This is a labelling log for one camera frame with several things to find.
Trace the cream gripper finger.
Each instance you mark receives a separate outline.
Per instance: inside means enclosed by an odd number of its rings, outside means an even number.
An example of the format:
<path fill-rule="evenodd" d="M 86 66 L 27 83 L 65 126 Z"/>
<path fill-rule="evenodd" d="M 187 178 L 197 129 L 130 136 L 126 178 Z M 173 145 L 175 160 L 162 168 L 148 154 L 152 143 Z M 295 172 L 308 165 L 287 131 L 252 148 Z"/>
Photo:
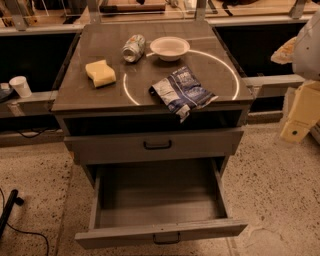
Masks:
<path fill-rule="evenodd" d="M 295 42 L 296 37 L 293 37 L 285 42 L 272 54 L 271 61 L 281 65 L 291 63 L 293 61 Z"/>
<path fill-rule="evenodd" d="M 299 143 L 320 121 L 320 82 L 305 81 L 297 89 L 289 87 L 284 98 L 280 138 Z"/>

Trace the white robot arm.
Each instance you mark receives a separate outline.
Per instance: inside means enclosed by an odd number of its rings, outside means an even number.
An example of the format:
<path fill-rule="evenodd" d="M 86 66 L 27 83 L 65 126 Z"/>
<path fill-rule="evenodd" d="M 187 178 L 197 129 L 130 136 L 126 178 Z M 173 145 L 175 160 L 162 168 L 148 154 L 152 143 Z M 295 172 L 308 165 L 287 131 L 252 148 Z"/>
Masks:
<path fill-rule="evenodd" d="M 300 142 L 320 120 L 320 10 L 299 31 L 271 56 L 278 64 L 292 64 L 295 74 L 305 82 L 295 91 L 295 97 L 285 118 L 280 138 Z"/>

